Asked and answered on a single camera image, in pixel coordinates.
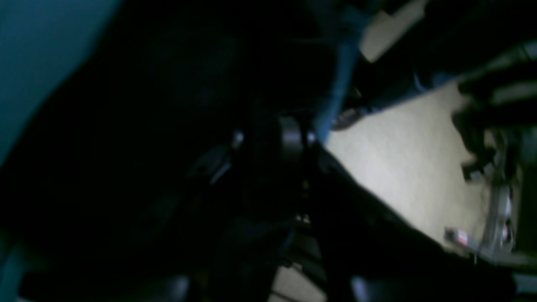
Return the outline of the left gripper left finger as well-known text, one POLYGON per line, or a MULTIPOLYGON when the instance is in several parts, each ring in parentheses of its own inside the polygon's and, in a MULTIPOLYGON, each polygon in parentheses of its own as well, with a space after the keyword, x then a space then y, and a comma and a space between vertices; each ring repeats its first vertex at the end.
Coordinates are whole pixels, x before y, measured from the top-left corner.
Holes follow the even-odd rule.
POLYGON ((33 302, 184 301, 236 199, 216 197, 251 131, 26 133, 1 166, 1 229, 33 302))

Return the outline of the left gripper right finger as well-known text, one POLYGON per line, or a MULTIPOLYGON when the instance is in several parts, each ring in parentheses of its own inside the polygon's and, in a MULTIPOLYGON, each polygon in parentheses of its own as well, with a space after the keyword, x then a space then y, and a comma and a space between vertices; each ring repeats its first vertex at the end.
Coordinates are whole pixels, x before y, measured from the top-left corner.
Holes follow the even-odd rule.
POLYGON ((307 214, 331 302, 510 302, 511 270, 445 250, 357 183, 315 134, 277 119, 279 216, 307 214))

